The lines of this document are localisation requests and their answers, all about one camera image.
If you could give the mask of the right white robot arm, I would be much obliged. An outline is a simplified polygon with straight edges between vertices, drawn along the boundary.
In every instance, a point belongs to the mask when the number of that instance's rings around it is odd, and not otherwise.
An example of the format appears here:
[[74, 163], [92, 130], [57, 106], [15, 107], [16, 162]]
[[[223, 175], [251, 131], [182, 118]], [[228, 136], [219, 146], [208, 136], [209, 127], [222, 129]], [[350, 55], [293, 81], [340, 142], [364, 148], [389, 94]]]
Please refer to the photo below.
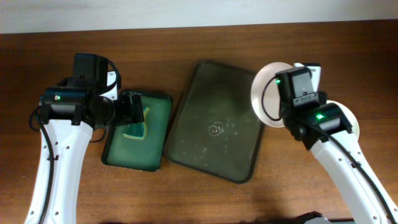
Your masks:
[[343, 110], [316, 91], [307, 67], [275, 75], [280, 117], [324, 167], [356, 223], [397, 223], [397, 206], [371, 169]]

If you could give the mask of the white plate pink rim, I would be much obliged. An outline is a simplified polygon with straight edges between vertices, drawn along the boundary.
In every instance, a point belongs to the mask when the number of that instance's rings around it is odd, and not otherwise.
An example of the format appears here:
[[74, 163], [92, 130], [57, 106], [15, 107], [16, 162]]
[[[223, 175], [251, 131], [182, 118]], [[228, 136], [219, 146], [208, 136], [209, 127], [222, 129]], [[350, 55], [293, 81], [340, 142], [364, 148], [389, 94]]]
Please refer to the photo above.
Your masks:
[[268, 117], [279, 118], [280, 96], [274, 77], [276, 73], [289, 68], [292, 66], [284, 62], [270, 63], [258, 71], [252, 82], [252, 108], [260, 121], [273, 128], [284, 127], [282, 120], [273, 121]]

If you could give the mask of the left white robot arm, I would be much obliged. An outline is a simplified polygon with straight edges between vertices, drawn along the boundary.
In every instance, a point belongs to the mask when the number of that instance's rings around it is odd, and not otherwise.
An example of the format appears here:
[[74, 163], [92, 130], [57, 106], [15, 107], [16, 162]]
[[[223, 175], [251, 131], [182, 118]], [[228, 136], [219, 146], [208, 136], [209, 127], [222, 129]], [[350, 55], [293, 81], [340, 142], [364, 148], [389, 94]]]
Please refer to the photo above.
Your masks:
[[45, 90], [30, 122], [41, 136], [26, 223], [76, 223], [85, 152], [94, 130], [144, 121], [138, 96], [118, 96], [121, 75], [108, 58], [75, 54], [73, 74]]

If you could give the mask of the green and yellow sponge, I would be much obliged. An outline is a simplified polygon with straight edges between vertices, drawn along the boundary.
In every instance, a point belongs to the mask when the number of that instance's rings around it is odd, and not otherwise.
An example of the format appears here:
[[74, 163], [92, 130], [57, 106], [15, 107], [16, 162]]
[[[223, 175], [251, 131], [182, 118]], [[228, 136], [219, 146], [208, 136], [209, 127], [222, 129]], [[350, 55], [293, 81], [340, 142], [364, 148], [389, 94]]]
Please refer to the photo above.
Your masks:
[[144, 121], [141, 123], [130, 124], [127, 127], [127, 130], [123, 133], [125, 138], [135, 139], [135, 140], [144, 140], [147, 136], [147, 124], [146, 117], [149, 113], [149, 107], [143, 107], [143, 115]]

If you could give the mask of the white plate green stain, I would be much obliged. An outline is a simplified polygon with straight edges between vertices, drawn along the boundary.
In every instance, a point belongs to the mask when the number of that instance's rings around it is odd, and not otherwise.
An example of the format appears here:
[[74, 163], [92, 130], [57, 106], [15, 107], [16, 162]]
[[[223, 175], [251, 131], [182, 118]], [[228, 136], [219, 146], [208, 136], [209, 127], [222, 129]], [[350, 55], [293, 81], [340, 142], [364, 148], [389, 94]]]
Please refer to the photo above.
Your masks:
[[347, 108], [345, 105], [343, 105], [343, 104], [341, 104], [341, 103], [339, 103], [337, 101], [327, 100], [326, 102], [327, 103], [334, 103], [334, 104], [339, 106], [339, 108], [342, 110], [342, 112], [344, 112], [344, 114], [347, 117], [348, 121], [351, 123], [355, 136], [357, 137], [357, 139], [359, 139], [360, 128], [359, 128], [358, 120], [355, 117], [354, 113], [349, 108]]

